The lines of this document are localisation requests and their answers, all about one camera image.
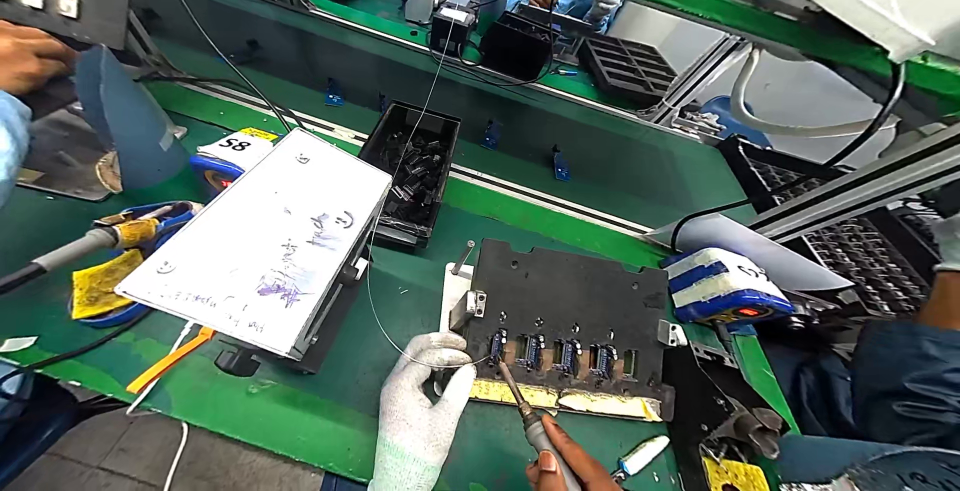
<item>black box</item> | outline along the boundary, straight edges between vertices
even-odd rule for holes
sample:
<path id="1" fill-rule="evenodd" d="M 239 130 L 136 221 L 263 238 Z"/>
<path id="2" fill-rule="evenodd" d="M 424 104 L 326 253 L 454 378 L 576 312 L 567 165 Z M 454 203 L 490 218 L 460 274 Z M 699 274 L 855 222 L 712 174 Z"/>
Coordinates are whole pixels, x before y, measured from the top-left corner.
<path id="1" fill-rule="evenodd" d="M 464 54 L 477 24 L 476 10 L 444 2 L 433 13 L 430 49 L 459 57 Z"/>
<path id="2" fill-rule="evenodd" d="M 459 133 L 460 118 L 424 111 L 415 104 L 390 102 L 358 154 L 361 160 L 394 175 L 374 241 L 404 251 L 427 246 L 440 213 Z"/>
<path id="3" fill-rule="evenodd" d="M 553 39 L 544 25 L 504 11 L 480 39 L 480 65 L 521 81 L 540 77 Z"/>

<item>number label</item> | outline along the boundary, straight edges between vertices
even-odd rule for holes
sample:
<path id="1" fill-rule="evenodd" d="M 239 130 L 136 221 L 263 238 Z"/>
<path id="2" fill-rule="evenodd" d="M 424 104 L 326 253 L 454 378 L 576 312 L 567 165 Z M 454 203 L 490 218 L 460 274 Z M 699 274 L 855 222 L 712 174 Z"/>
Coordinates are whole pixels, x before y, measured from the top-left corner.
<path id="1" fill-rule="evenodd" d="M 242 140 L 237 140 L 236 138 L 228 138 L 227 140 L 222 141 L 218 144 L 221 148 L 229 148 L 235 152 L 243 152 L 250 146 L 250 142 L 244 142 Z"/>

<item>whiteboard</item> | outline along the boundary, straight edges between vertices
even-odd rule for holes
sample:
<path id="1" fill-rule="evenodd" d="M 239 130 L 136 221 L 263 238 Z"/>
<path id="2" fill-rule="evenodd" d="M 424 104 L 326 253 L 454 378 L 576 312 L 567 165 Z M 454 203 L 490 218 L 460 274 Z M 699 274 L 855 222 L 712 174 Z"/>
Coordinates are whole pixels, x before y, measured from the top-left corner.
<path id="1" fill-rule="evenodd" d="M 290 355 L 391 180 L 295 129 L 115 291 Z"/>

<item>metal pin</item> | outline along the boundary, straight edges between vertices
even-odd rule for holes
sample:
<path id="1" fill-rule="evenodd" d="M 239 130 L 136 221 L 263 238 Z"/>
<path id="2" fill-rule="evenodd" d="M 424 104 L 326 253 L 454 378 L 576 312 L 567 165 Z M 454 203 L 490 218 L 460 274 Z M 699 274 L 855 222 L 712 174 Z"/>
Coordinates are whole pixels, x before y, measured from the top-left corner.
<path id="1" fill-rule="evenodd" d="M 464 267 L 464 263 L 467 261 L 467 257 L 471 255 L 471 251 L 474 251 L 475 245 L 474 240 L 466 240 L 466 249 L 464 249 L 463 254 L 460 255 L 460 260 L 457 260 L 457 263 L 453 265 L 453 269 L 450 270 L 451 274 L 458 275 L 460 273 L 460 268 Z"/>

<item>black plastic bin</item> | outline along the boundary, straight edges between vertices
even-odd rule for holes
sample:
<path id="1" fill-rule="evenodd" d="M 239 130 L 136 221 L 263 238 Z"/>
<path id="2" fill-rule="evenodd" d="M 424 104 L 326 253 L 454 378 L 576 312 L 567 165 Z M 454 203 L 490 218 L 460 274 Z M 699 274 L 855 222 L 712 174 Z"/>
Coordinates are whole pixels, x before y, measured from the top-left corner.
<path id="1" fill-rule="evenodd" d="M 656 48 L 617 37 L 587 37 L 577 55 L 597 88 L 653 107 L 666 95 L 677 72 Z"/>
<path id="2" fill-rule="evenodd" d="M 395 175 L 374 241 L 404 251 L 427 246 L 459 133 L 460 118 L 436 110 L 424 112 L 415 104 L 390 102 L 359 153 L 361 160 Z"/>
<path id="3" fill-rule="evenodd" d="M 764 149 L 737 135 L 721 141 L 717 149 L 749 196 L 813 176 L 798 187 L 756 201 L 753 207 L 758 214 L 849 172 Z M 938 262 L 934 251 L 886 207 L 818 228 L 783 245 L 851 280 L 870 315 L 887 319 L 909 318 L 920 310 L 930 292 L 932 265 Z"/>

